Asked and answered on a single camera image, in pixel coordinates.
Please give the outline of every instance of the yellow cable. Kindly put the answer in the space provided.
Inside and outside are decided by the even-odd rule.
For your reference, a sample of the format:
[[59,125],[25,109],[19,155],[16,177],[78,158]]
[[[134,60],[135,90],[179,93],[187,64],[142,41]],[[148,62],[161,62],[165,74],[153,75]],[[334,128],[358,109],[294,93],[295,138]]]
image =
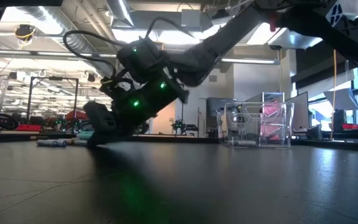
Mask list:
[[331,129],[331,135],[329,140],[333,140],[333,133],[334,133],[334,118],[335,118],[335,93],[336,93],[336,50],[334,50],[334,103],[333,103],[333,128]]

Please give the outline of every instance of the computer monitor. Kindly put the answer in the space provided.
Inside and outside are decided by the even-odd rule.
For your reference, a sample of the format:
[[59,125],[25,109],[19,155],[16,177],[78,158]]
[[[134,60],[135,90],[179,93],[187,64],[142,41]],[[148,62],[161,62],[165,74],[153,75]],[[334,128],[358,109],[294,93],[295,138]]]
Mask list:
[[293,123],[295,130],[310,127],[309,120],[309,97],[308,92],[304,92],[296,97],[288,99],[286,103],[294,103]]

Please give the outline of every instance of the table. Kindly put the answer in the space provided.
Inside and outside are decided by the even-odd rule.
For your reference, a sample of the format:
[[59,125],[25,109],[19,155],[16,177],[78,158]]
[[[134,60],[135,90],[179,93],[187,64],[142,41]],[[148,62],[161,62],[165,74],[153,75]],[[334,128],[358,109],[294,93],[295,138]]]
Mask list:
[[0,223],[358,223],[358,151],[0,143]]

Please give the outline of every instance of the marker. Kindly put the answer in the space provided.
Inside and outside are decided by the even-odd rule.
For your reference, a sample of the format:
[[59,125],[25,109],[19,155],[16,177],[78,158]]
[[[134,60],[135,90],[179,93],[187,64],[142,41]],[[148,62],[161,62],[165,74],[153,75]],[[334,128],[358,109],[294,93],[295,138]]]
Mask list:
[[87,146],[88,141],[87,140],[74,140],[73,145],[74,146]]
[[66,147],[67,142],[61,139],[37,140],[37,145],[48,147]]

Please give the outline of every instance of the clear acrylic box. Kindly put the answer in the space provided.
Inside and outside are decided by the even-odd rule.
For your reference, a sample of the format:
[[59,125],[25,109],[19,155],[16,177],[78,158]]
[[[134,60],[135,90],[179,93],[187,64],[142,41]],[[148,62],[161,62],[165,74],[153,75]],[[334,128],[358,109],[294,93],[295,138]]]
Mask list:
[[221,142],[230,147],[290,147],[293,103],[227,103],[219,114]]

